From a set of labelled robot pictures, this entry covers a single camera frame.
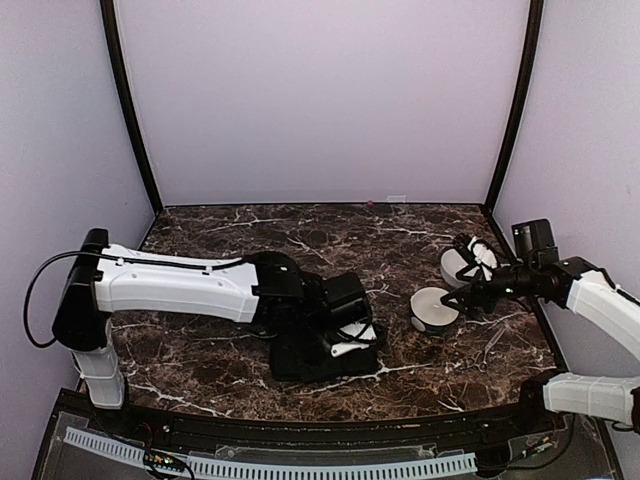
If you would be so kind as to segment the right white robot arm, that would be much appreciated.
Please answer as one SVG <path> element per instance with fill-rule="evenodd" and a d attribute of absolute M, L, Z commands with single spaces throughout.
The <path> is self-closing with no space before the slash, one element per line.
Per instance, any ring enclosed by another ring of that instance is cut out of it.
<path fill-rule="evenodd" d="M 520 224 L 512 230 L 516 259 L 497 260 L 483 240 L 459 234 L 454 250 L 465 261 L 456 274 L 461 287 L 441 297 L 442 305 L 469 317 L 491 313 L 501 300 L 533 297 L 552 302 L 589 320 L 622 345 L 639 354 L 639 301 L 608 272 L 581 257 L 562 259 L 550 227 L 543 222 Z M 544 372 L 523 384 L 522 403 L 510 413 L 510 424 L 521 434 L 534 432 L 549 411 L 576 413 L 639 430 L 639 380 Z"/>

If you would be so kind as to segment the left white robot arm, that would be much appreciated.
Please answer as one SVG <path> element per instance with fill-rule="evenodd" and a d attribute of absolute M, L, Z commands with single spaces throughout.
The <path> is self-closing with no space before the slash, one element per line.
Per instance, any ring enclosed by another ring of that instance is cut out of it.
<path fill-rule="evenodd" d="M 105 229 L 90 230 L 63 259 L 67 275 L 52 340 L 71 354 L 93 406 L 120 436 L 141 427 L 126 402 L 126 381 L 112 340 L 110 317 L 121 311 L 203 315 L 252 325 L 269 341 L 277 381 L 316 383 L 372 374 L 382 330 L 373 321 L 357 274 L 332 278 L 303 270 L 286 254 L 263 251 L 211 260 L 151 254 L 114 244 Z"/>

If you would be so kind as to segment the black zippered tool case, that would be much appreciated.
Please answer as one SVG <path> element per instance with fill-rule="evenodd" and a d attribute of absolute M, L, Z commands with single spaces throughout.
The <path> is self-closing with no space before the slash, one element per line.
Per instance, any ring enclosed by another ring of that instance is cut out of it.
<path fill-rule="evenodd" d="M 276 381 L 319 383 L 370 374 L 382 336 L 366 299 L 331 308 L 276 334 L 269 348 L 271 375 Z"/>

